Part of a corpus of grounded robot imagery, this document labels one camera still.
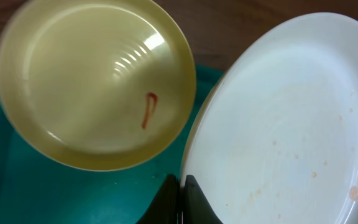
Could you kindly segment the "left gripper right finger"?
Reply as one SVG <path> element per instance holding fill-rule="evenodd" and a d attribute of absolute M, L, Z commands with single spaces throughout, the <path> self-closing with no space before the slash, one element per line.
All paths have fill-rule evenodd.
<path fill-rule="evenodd" d="M 187 175 L 183 189 L 184 224 L 223 224 L 211 208 L 193 175 Z"/>

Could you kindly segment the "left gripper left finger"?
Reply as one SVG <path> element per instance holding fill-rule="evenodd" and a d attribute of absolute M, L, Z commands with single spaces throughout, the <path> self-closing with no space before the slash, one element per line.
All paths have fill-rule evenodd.
<path fill-rule="evenodd" d="M 166 176 L 149 207 L 136 224 L 177 224 L 179 182 L 175 175 Z"/>

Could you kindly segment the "white plate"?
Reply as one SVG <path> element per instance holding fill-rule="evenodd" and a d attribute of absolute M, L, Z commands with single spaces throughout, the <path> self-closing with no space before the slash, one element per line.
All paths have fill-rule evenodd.
<path fill-rule="evenodd" d="M 358 21 L 305 14 L 257 39 L 203 103 L 181 173 L 223 223 L 358 223 Z"/>

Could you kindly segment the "yellow-green plate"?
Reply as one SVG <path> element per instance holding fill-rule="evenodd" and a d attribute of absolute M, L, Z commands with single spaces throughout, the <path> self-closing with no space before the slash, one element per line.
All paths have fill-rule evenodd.
<path fill-rule="evenodd" d="M 156 2 L 28 1 L 0 38 L 0 102 L 34 149 L 121 170 L 164 151 L 196 95 L 190 46 Z"/>

